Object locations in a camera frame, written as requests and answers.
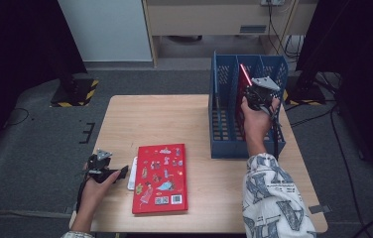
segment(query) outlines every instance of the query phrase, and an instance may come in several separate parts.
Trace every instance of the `red book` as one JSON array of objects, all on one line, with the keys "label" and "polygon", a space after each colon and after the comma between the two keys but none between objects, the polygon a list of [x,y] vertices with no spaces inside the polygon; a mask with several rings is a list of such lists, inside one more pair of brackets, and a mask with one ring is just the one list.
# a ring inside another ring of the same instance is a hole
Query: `red book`
[{"label": "red book", "polygon": [[187,210],[185,144],[138,148],[133,214]]}]

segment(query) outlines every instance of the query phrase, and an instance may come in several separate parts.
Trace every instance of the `wall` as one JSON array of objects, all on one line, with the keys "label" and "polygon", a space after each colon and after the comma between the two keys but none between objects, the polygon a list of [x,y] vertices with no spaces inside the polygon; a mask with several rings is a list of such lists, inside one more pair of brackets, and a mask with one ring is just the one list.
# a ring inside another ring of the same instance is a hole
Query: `wall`
[{"label": "wall", "polygon": [[59,0],[83,61],[152,61],[141,0]]}]

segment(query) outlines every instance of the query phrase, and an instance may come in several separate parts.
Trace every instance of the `red object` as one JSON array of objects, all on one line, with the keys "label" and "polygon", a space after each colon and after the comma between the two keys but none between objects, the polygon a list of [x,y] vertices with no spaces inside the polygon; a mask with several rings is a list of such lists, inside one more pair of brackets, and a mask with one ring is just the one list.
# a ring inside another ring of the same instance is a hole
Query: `red object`
[{"label": "red object", "polygon": [[245,121],[245,117],[243,115],[241,104],[242,104],[242,98],[245,95],[246,87],[251,86],[251,85],[252,85],[252,82],[251,82],[251,78],[249,77],[248,71],[246,70],[245,66],[241,63],[239,65],[239,77],[238,77],[235,114],[236,114],[236,122],[238,123],[239,131],[244,141],[245,141],[245,130],[243,128],[243,123]]},{"label": "red object", "polygon": [[133,214],[187,210],[185,144],[138,149]]}]

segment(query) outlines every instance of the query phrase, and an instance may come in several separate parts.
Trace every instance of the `patterned shirt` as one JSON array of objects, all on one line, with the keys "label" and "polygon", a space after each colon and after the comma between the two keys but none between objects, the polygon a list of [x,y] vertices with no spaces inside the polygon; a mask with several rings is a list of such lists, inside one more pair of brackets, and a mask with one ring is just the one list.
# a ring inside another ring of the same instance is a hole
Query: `patterned shirt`
[{"label": "patterned shirt", "polygon": [[272,155],[249,158],[242,211],[247,238],[316,237],[298,188]]},{"label": "patterned shirt", "polygon": [[61,238],[93,238],[93,236],[83,232],[68,231]]}]

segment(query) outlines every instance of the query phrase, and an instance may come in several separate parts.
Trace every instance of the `gray floor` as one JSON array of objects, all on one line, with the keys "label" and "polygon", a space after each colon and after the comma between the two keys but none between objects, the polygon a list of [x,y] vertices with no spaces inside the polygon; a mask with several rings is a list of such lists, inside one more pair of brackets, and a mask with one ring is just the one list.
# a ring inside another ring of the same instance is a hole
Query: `gray floor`
[{"label": "gray floor", "polygon": [[[90,75],[98,78],[99,84],[90,104],[84,107],[50,107],[59,85],[57,80],[24,92],[10,116],[9,126],[0,133],[0,211],[3,212],[0,237],[60,237],[67,231],[69,215],[65,211],[76,199],[80,181],[77,173],[94,149],[112,95],[207,93],[214,50],[219,54],[262,54],[256,42],[252,37],[204,36],[201,42],[193,43],[165,39],[156,68],[137,65],[89,68]],[[291,74],[295,74],[293,60],[289,62]],[[328,74],[327,79],[337,84],[333,74]],[[327,91],[323,93],[325,98],[333,99]],[[296,123],[322,114],[333,105],[334,102],[299,106],[287,114],[291,123]],[[359,159],[357,146],[342,118],[335,112],[332,118],[354,184],[360,215],[368,223],[373,220],[373,162]],[[80,144],[86,139],[83,131],[90,129],[87,123],[94,123],[93,133],[87,144]],[[318,199],[332,209],[325,214],[328,230],[318,237],[352,237],[361,225],[329,114],[293,129]],[[29,217],[34,214],[41,217]],[[369,233],[373,237],[373,226]],[[152,235],[128,234],[128,237]]]}]

